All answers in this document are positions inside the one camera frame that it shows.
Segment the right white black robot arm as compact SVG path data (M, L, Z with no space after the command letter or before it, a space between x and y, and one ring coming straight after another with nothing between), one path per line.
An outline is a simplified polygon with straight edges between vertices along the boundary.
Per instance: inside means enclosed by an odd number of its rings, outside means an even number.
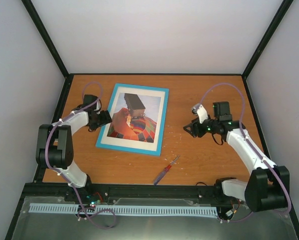
M219 192L242 200L254 213L281 209L290 212L289 170L278 166L260 150L241 120L233 120L227 101L213 103L213 110L211 118L202 104L194 105L191 111L196 118L183 129L194 138L219 135L218 144L232 147L249 172L247 182L232 177L218 179L215 184Z

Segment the red purple handled screwdriver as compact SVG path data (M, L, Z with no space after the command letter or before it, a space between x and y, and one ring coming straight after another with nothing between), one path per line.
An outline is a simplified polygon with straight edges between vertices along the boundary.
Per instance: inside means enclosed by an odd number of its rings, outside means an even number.
M163 178L164 176L169 172L171 167L177 162L180 155L178 155L169 165L167 165L154 179L153 185L156 186Z

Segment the blue wooden photo frame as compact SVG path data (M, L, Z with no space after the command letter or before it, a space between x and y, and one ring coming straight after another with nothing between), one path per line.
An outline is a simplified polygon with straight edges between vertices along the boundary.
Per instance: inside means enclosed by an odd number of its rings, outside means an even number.
M152 156L160 156L162 151L164 128L166 123L169 89L161 87L117 83L114 86L113 93L108 105L108 111L111 118L113 117L115 105L118 101L120 93L131 93L161 98L154 142L149 143L108 137L107 133L111 124L109 123L101 128L96 142L96 147Z

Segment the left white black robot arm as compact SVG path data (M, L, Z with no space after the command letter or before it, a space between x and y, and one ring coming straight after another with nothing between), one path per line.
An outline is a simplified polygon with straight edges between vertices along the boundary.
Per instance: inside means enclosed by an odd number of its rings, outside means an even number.
M89 132L110 124L112 118L107 110L101 110L101 100L91 94L83 96L82 104L70 114L52 124L42 124L38 129L36 162L62 176L76 196L89 201L94 189L88 185L89 176L74 161L73 135L83 127Z

